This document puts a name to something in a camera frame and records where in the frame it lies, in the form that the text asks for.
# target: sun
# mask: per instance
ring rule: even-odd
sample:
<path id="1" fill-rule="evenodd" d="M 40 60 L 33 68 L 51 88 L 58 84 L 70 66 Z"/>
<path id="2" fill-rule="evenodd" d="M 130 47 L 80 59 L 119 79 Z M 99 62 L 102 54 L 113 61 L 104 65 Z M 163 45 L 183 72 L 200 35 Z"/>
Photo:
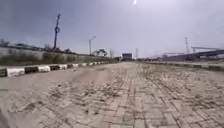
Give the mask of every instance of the sun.
<path id="1" fill-rule="evenodd" d="M 133 0 L 133 4 L 137 4 L 137 0 Z"/>

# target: sky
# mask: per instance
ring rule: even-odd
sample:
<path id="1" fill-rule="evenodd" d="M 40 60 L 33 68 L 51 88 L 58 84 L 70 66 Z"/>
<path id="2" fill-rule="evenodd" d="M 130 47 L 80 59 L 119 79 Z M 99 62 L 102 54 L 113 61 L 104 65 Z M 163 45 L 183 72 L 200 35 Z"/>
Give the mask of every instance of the sky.
<path id="1" fill-rule="evenodd" d="M 0 39 L 76 53 L 111 49 L 114 56 L 186 53 L 191 46 L 224 48 L 224 0 L 0 0 Z"/>

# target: utility pole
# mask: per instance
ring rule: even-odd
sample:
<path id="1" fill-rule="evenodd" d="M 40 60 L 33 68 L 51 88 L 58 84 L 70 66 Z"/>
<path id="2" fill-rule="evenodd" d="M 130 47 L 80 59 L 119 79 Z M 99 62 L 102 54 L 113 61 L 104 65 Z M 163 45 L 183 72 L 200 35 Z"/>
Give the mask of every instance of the utility pole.
<path id="1" fill-rule="evenodd" d="M 136 57 L 136 60 L 138 59 L 138 49 L 136 48 L 135 49 L 135 57 Z"/>
<path id="2" fill-rule="evenodd" d="M 114 52 L 112 49 L 110 49 L 110 58 L 112 59 L 114 57 Z"/>
<path id="3" fill-rule="evenodd" d="M 187 37 L 185 37 L 185 44 L 186 44 L 187 54 L 189 54 L 190 51 L 189 51 L 189 47 L 188 47 L 188 40 L 187 40 Z"/>
<path id="4" fill-rule="evenodd" d="M 92 42 L 91 42 L 91 41 L 92 41 L 93 39 L 95 39 L 95 38 L 96 38 L 96 36 L 94 36 L 93 38 L 89 39 L 89 55 L 90 55 L 90 56 L 91 56 L 91 52 L 92 52 L 92 51 L 91 51 L 91 49 L 92 49 L 92 44 L 91 44 Z"/>
<path id="5" fill-rule="evenodd" d="M 54 49 L 56 49 L 56 47 L 57 47 L 57 36 L 58 36 L 58 33 L 60 32 L 60 28 L 58 27 L 60 17 L 61 17 L 61 14 L 59 13 L 58 16 L 57 16 L 56 27 L 54 29 L 54 31 L 55 31 L 55 35 L 54 35 L 54 47 L 53 47 Z"/>

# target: brick pavement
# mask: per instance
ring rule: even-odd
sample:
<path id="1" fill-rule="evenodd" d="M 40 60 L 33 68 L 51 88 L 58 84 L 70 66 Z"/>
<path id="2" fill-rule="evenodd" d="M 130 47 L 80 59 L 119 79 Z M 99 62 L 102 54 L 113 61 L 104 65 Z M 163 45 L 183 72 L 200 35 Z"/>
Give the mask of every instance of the brick pavement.
<path id="1" fill-rule="evenodd" d="M 0 79 L 0 119 L 18 128 L 222 128 L 224 74 L 119 63 Z"/>

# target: black and white curb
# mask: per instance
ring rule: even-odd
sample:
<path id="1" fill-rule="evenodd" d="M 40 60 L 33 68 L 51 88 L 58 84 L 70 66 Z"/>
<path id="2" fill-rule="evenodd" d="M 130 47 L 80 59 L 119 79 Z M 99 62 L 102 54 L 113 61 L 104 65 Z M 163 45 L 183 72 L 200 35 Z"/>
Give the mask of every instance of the black and white curb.
<path id="1" fill-rule="evenodd" d="M 192 68 L 202 68 L 212 71 L 224 71 L 224 65 L 218 64 L 195 64 L 195 63 L 186 63 L 186 62 L 147 62 L 150 64 L 164 64 L 164 65 L 174 65 L 180 67 L 192 67 Z"/>
<path id="2" fill-rule="evenodd" d="M 50 72 L 55 70 L 65 70 L 70 68 L 86 67 L 93 65 L 106 64 L 107 62 L 91 62 L 79 64 L 54 64 L 54 65 L 39 65 L 27 66 L 23 68 L 2 68 L 0 69 L 0 77 L 21 76 L 31 73 Z"/>

